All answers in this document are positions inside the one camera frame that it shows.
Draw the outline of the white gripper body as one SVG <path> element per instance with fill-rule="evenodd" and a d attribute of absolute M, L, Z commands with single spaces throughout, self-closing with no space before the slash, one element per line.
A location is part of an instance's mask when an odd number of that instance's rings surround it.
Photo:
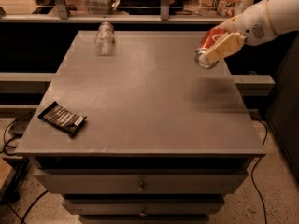
<path fill-rule="evenodd" d="M 270 17 L 269 0 L 262 0 L 245 9 L 237 17 L 235 26 L 250 46 L 261 45 L 278 36 Z"/>

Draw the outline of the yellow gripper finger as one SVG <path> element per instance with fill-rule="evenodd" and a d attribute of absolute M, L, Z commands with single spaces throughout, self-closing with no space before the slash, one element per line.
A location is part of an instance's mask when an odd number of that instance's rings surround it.
<path fill-rule="evenodd" d="M 239 29 L 236 26 L 236 22 L 238 20 L 237 16 L 234 16 L 218 25 L 219 28 L 223 29 L 225 32 L 228 33 L 235 33 L 238 32 Z"/>
<path fill-rule="evenodd" d="M 205 63 L 213 64 L 239 52 L 244 46 L 245 40 L 246 37 L 239 32 L 222 35 L 221 38 L 205 52 Z"/>

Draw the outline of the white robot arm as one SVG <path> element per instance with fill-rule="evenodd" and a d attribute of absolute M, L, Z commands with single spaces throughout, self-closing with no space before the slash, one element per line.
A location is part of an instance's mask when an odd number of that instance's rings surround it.
<path fill-rule="evenodd" d="M 239 52 L 299 30 L 299 0 L 262 0 L 206 33 L 197 62 L 210 68 Z"/>

